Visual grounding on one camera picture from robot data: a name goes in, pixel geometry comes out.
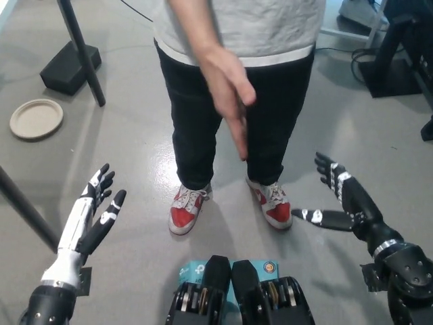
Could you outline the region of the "person's bare right hand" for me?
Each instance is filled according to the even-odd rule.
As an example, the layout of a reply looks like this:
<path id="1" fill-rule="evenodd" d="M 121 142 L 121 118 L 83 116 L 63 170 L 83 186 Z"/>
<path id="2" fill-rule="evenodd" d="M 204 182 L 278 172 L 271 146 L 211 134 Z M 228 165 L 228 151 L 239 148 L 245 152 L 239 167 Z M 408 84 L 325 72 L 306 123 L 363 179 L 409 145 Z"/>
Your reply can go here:
<path id="1" fill-rule="evenodd" d="M 232 52 L 216 45 L 196 52 L 216 111 L 225 119 L 240 160 L 248 158 L 246 108 L 256 100 L 246 69 Z"/>

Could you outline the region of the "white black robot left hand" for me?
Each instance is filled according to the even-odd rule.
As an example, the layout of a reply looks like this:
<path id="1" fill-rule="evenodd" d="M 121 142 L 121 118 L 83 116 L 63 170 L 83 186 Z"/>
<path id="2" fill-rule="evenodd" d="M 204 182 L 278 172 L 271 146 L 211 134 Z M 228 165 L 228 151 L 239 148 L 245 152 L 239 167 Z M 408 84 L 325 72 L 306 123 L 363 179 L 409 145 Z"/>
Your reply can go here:
<path id="1" fill-rule="evenodd" d="M 102 243 L 114 225 L 126 190 L 119 190 L 97 221 L 94 216 L 112 191 L 115 172 L 106 163 L 87 182 L 75 201 L 57 247 L 57 257 L 42 277 L 41 284 L 77 291 L 81 286 L 80 273 L 89 255 Z"/>

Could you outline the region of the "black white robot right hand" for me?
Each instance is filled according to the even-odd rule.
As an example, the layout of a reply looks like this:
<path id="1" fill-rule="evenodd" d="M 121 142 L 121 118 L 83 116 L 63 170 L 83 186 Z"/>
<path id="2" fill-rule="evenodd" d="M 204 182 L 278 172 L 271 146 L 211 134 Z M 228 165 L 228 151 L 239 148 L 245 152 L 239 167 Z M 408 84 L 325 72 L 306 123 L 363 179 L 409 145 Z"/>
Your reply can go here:
<path id="1" fill-rule="evenodd" d="M 372 197 L 344 165 L 320 152 L 315 153 L 315 164 L 321 182 L 335 195 L 342 210 L 292 209 L 292 216 L 318 228 L 353 233 L 367 244 L 374 259 L 384 259 L 407 247 L 404 238 L 386 224 Z"/>

